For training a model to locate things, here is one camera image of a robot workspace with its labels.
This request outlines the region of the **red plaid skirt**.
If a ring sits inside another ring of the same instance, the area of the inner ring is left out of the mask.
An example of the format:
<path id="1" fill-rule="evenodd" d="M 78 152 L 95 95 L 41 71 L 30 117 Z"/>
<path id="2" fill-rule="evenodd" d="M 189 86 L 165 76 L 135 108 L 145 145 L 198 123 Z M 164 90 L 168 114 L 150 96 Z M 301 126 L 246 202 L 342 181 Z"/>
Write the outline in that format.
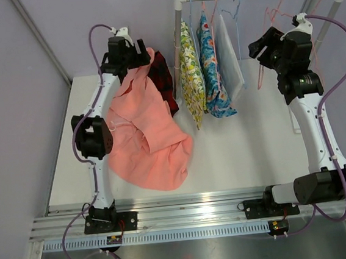
<path id="1" fill-rule="evenodd" d="M 164 56 L 159 51 L 154 54 L 154 61 L 151 63 L 148 77 L 153 81 L 164 102 L 168 104 L 170 114 L 174 116 L 179 107 L 173 97 L 173 79 Z"/>

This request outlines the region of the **white skirt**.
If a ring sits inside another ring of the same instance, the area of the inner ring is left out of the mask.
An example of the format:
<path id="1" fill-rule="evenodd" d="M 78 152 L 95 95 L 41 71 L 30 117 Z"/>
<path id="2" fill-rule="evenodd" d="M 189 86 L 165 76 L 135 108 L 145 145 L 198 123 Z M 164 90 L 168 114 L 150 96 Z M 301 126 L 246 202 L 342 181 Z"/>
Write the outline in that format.
<path id="1" fill-rule="evenodd" d="M 245 79 L 222 15 L 214 19 L 214 24 L 214 44 L 220 74 L 228 96 L 235 102 L 245 89 Z"/>

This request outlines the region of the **yellow lemon print skirt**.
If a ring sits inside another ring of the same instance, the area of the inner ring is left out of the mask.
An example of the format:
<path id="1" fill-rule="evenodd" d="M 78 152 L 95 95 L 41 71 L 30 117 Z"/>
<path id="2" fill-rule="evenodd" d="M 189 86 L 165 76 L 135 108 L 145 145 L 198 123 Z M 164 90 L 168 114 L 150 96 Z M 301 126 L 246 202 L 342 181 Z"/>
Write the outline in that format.
<path id="1" fill-rule="evenodd" d="M 179 65 L 183 98 L 197 129 L 201 129 L 207 111 L 205 83 L 190 27 L 185 21 L 180 25 Z"/>

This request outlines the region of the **blue floral skirt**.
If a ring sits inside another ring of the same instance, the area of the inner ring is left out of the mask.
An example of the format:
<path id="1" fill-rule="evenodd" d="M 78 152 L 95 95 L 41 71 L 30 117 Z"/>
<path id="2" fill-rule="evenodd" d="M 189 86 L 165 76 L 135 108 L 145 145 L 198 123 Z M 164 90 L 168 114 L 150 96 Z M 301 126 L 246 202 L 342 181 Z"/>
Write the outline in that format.
<path id="1" fill-rule="evenodd" d="M 199 59 L 203 71 L 206 106 L 208 112 L 216 118 L 230 117 L 237 114 L 222 82 L 219 65 L 215 56 L 215 44 L 205 10 L 200 13 L 196 29 L 199 45 Z"/>

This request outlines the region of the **pink skirt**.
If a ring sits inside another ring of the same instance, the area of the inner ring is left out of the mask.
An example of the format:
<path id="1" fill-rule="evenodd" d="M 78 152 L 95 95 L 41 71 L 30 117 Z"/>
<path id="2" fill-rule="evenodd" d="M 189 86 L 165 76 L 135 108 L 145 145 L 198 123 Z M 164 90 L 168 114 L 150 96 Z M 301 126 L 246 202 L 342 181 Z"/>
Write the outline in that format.
<path id="1" fill-rule="evenodd" d="M 193 140 L 171 115 L 149 78 L 150 66 L 128 71 L 112 99 L 106 123 L 114 143 L 109 168 L 149 190 L 172 191 L 185 181 Z"/>

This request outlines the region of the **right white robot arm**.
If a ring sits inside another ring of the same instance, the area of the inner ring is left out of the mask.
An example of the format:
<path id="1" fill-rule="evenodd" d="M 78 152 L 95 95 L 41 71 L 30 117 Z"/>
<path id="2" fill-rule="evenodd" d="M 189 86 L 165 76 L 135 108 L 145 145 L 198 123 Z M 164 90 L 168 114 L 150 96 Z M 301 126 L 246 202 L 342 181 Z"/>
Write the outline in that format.
<path id="1" fill-rule="evenodd" d="M 277 73 L 278 90 L 296 117 L 308 155 L 309 174 L 292 183 L 267 187 L 264 212 L 277 215 L 284 204 L 311 205 L 346 199 L 346 158 L 326 116 L 323 85 L 309 69 L 311 23 L 288 33 L 271 26 L 248 47 L 249 56 Z"/>

